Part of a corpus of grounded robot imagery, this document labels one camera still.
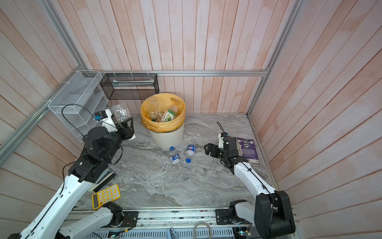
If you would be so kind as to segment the crushed clear plastic bottle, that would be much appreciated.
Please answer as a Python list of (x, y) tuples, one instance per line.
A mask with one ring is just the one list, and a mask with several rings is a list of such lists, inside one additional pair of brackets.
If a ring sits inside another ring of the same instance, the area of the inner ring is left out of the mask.
[(126, 103), (112, 106), (111, 111), (118, 123), (131, 118), (131, 113)]

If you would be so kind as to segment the bottle white green label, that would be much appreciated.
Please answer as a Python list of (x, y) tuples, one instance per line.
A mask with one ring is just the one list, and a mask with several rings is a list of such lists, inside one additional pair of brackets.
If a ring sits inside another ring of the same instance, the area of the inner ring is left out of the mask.
[(176, 112), (171, 110), (171, 109), (168, 109), (164, 114), (163, 114), (163, 117), (161, 119), (161, 122), (169, 122), (169, 121), (172, 121), (175, 117), (176, 117)]

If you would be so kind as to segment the bottle with orange cap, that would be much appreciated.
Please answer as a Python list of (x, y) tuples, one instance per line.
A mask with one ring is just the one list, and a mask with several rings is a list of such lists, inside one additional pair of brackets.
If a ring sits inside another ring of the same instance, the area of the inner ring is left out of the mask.
[(173, 104), (170, 108), (169, 108), (169, 112), (173, 115), (173, 116), (177, 116), (179, 114), (181, 110), (181, 106), (180, 105), (176, 105), (176, 104)]

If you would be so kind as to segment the clear bottle green label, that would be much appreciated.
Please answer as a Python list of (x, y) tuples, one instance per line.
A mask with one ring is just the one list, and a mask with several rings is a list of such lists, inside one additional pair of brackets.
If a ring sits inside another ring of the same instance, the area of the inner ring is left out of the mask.
[(155, 96), (148, 99), (148, 114), (152, 121), (157, 120), (158, 100)]

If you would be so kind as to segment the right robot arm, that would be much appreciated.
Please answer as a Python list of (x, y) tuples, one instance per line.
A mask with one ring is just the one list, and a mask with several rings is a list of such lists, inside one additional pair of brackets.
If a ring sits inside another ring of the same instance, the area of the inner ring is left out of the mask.
[(246, 220), (253, 224), (263, 239), (274, 239), (295, 233), (290, 199), (285, 191), (270, 186), (252, 168), (241, 152), (237, 138), (226, 133), (218, 135), (219, 144), (204, 146), (205, 153), (218, 158), (221, 164), (239, 178), (255, 198), (252, 205), (245, 200), (230, 203), (231, 217), (235, 221)]

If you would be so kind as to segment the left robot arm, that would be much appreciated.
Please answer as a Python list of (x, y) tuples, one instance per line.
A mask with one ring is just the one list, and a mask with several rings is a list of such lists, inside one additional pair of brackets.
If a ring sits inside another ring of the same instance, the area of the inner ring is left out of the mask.
[(71, 163), (62, 186), (40, 214), (10, 239), (81, 239), (104, 226), (121, 228), (133, 226), (123, 209), (112, 201), (102, 204), (90, 216), (64, 227), (62, 224), (78, 200), (108, 173), (108, 167), (122, 142), (134, 136), (133, 119), (120, 123), (103, 122), (83, 136), (81, 156)]

